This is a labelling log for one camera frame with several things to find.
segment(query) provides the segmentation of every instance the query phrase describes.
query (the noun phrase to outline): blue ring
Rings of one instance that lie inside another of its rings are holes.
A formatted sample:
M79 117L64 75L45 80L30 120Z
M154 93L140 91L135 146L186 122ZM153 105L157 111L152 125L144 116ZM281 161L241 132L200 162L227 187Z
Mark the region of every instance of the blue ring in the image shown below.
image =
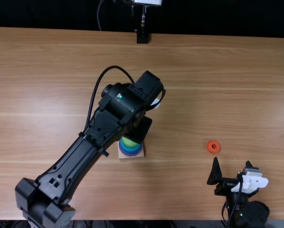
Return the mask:
M127 152L134 152L136 151L139 147L140 147L140 144L139 145L136 145L135 147L128 147L126 146L122 140L120 140L121 142L121 146L124 150L126 150Z
M141 148L142 148L142 144L139 144L137 149L135 151L126 151L125 148L122 148L122 141L120 140L119 141L119 148L121 150L121 152L127 156L135 156L137 155L138 153L140 153L141 151Z

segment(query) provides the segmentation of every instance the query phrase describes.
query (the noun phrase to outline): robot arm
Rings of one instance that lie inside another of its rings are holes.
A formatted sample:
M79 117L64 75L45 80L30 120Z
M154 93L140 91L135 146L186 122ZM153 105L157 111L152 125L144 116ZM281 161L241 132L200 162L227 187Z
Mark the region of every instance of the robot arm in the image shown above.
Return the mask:
M99 107L76 141L64 155L36 180L23 178L16 186L16 201L32 227L64 228L74 216L70 202L76 188L106 149L126 135L134 141L135 128L142 124L152 102L165 90L160 79L146 71L134 84L108 85L102 92Z
M214 191L217 196L225 196L226 202L222 208L227 206L228 222L222 224L227 228L264 228L270 214L269 208L261 202L248 199L259 192L268 184L268 179L262 177L259 168L253 167L247 161L242 172L232 178L222 177L222 172L217 157L214 158L212 171L208 177L208 185L216 185Z

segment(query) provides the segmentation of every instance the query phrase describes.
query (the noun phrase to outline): white bracket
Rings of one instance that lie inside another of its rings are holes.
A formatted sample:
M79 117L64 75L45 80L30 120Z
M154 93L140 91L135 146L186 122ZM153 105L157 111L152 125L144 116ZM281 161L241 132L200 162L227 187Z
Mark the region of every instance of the white bracket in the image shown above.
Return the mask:
M269 182L267 178L259 176L243 175L242 178L243 178L242 192L247 194L256 191L258 188L266 187ZM232 192L239 192L239 186L240 183L238 183L235 187L232 188Z

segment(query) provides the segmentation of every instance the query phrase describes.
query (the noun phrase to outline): black clamp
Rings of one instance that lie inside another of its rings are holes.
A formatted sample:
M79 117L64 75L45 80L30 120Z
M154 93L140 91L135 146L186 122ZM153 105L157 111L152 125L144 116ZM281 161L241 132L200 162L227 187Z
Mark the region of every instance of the black clamp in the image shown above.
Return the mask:
M99 146L98 144L96 144L90 135L86 135L83 132L79 133L79 136L83 139L85 139L87 142L89 142L93 147L97 148L97 152L104 155L105 157L108 157L109 153L101 146Z

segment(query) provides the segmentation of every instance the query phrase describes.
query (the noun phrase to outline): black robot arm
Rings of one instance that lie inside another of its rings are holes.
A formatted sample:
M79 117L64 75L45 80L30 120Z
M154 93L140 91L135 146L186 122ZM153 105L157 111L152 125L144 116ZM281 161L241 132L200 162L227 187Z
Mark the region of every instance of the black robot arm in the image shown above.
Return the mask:
M89 124L64 155L36 180L23 178L16 186L17 206L33 227L64 228L74 216L70 202L76 188L106 149L122 136L141 142L149 127L146 111L165 90L146 71L134 84L108 85ZM135 129L143 129L136 137Z

